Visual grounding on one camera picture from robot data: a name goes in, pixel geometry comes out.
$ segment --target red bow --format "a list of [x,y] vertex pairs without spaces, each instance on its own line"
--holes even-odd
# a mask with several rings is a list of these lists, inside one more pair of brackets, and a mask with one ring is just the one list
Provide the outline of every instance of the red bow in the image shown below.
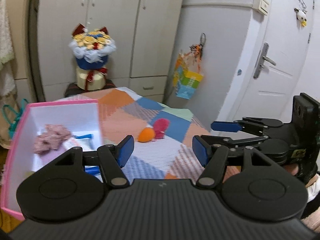
[[88,75],[87,75],[87,79],[86,79],[86,81],[85,81],[85,90],[87,90],[87,88],[88,88],[88,82],[92,82],[92,80],[93,80],[93,75],[94,75],[94,72],[95,71],[98,71],[98,72],[100,72],[101,74],[103,74],[104,76],[106,76],[106,74],[108,73],[108,69],[106,69],[106,68],[99,68],[99,69],[95,69],[95,70],[90,70],[89,71],[89,73],[88,73]]

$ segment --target teal bag handle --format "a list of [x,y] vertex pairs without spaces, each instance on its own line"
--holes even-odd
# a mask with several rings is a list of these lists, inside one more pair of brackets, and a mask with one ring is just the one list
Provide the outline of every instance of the teal bag handle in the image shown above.
[[[23,114],[23,111],[24,109],[26,108],[26,105],[28,104],[28,100],[26,100],[25,98],[22,99],[21,101],[21,108],[20,108],[20,111],[19,112],[16,112],[11,106],[9,105],[4,105],[2,107],[2,115],[4,117],[4,119],[7,121],[7,123],[10,125],[10,127],[8,128],[8,133],[9,133],[9,136],[10,138],[12,139],[15,131],[16,131],[16,128],[17,128],[17,125],[18,125],[18,122],[20,120],[20,117],[22,116]],[[9,119],[8,119],[8,116],[7,114],[5,113],[5,108],[8,108],[11,112],[13,112],[16,117],[15,119],[13,120],[13,122],[10,122]]]

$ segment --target light switch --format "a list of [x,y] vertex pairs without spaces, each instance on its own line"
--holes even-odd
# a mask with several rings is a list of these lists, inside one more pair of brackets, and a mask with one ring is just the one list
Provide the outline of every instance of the light switch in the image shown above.
[[267,0],[253,0],[252,8],[263,15],[268,15],[270,3]]

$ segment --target orange ball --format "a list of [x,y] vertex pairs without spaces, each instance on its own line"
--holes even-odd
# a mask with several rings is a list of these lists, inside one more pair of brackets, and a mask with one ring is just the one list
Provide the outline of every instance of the orange ball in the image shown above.
[[151,127],[144,128],[138,136],[138,142],[149,142],[156,136],[155,130]]

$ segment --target white door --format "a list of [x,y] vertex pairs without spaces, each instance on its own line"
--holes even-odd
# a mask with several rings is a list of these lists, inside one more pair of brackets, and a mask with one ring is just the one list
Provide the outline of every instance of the white door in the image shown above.
[[128,78],[139,0],[90,0],[89,30],[107,27],[117,50],[107,64],[109,78]]
[[182,0],[141,0],[131,77],[166,76]]
[[313,18],[313,0],[307,5],[307,26],[302,28],[294,8],[298,0],[272,0],[264,42],[269,44],[267,57],[257,79],[251,78],[234,120],[244,116],[280,118],[303,67]]
[[46,101],[63,98],[65,88],[76,79],[68,44],[73,29],[85,24],[88,0],[39,0],[38,56]]

